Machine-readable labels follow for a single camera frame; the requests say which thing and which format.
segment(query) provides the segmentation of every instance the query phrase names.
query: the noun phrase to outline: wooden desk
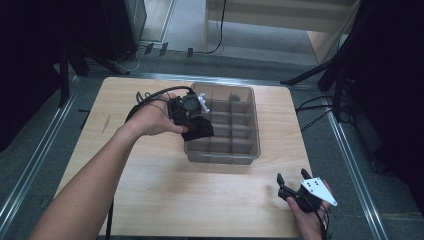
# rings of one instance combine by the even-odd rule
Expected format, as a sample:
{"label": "wooden desk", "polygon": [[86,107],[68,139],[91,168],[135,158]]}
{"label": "wooden desk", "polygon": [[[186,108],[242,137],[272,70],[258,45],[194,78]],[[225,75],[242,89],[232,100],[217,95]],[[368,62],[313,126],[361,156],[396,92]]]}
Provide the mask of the wooden desk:
{"label": "wooden desk", "polygon": [[[223,4],[223,0],[206,0],[205,52],[208,21],[221,21]],[[337,41],[353,24],[359,4],[360,0],[228,0],[224,22],[306,30],[322,63],[335,53]]]}
{"label": "wooden desk", "polygon": [[[97,96],[58,192],[109,140],[136,103],[135,94],[191,82],[108,78]],[[294,219],[277,196],[277,173],[292,188],[310,171],[284,87],[252,86],[261,155],[251,165],[189,162],[180,135],[143,137],[129,157],[115,197],[112,234],[197,237],[296,237]]]}

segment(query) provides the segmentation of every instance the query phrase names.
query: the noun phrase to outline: gray plastic bin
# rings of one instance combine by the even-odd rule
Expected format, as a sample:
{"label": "gray plastic bin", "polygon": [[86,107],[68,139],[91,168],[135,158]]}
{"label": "gray plastic bin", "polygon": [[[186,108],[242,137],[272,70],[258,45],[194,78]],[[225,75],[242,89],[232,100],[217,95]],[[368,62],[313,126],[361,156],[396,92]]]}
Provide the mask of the gray plastic bin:
{"label": "gray plastic bin", "polygon": [[260,155],[255,95],[251,87],[194,83],[197,94],[205,93],[214,137],[185,142],[189,161],[248,165]]}

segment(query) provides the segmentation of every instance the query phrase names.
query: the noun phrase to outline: plastic container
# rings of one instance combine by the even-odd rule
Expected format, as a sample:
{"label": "plastic container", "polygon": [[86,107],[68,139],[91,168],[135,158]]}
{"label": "plastic container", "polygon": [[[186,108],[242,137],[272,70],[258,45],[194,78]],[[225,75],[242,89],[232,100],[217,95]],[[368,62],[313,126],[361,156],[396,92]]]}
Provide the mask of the plastic container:
{"label": "plastic container", "polygon": [[259,157],[259,131],[255,95],[251,87],[194,83],[197,94],[205,93],[214,137],[184,143],[189,161],[249,165]]}

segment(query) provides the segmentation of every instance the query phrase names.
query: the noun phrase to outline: wooden tabletop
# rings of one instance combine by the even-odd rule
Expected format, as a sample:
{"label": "wooden tabletop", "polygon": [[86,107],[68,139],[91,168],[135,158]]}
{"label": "wooden tabletop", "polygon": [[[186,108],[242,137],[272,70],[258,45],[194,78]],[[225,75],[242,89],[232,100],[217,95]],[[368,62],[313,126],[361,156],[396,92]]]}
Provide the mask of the wooden tabletop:
{"label": "wooden tabletop", "polygon": [[[192,82],[107,78],[59,185],[64,185],[112,137],[135,94]],[[137,141],[115,196],[113,235],[186,237],[297,237],[294,218],[277,196],[277,173],[300,187],[310,171],[290,92],[254,89],[261,155],[251,165],[189,162],[180,135]],[[185,95],[184,90],[174,91]]]}

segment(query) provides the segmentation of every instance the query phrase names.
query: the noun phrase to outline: forearm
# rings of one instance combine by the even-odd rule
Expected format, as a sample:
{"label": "forearm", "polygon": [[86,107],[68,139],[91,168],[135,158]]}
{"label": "forearm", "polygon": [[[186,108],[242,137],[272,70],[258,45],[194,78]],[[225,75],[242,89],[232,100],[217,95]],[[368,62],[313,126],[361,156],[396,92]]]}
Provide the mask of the forearm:
{"label": "forearm", "polygon": [[95,239],[138,137],[121,127],[46,210],[32,239]]}

